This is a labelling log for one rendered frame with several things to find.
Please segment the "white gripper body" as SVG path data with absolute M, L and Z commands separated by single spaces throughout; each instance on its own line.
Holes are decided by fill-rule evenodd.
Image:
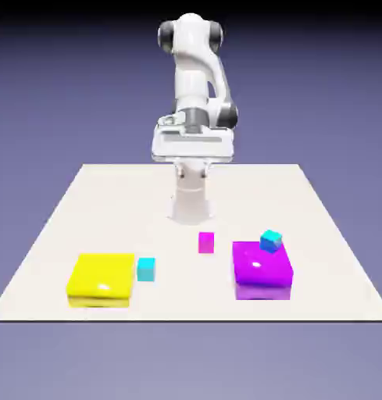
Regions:
M 208 163 L 228 163 L 234 157 L 234 132 L 227 128 L 201 126 L 200 134 L 189 134 L 185 126 L 156 126 L 152 139 L 152 158 L 174 163 L 203 159 Z

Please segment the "small magenta cube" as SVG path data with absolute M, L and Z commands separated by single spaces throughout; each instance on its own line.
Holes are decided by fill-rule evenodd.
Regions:
M 213 232 L 198 233 L 198 253 L 213 254 L 215 237 Z

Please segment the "small blue cube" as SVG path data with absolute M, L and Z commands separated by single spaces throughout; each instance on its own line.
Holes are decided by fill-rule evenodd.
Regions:
M 283 245 L 282 234 L 274 230 L 266 230 L 259 240 L 259 247 L 269 253 L 275 253 Z

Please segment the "small cyan cube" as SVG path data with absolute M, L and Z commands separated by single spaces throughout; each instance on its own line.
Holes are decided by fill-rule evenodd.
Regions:
M 137 260 L 137 280 L 143 282 L 155 280 L 155 258 L 140 257 Z

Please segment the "large purple box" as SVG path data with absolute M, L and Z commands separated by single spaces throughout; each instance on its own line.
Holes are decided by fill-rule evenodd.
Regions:
M 291 298 L 294 271 L 284 245 L 268 252 L 258 241 L 234 241 L 232 263 L 237 300 Z

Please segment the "large yellow box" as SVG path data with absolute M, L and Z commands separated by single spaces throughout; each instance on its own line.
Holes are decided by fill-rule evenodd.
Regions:
M 82 253 L 66 285 L 74 308 L 127 308 L 134 282 L 133 253 Z

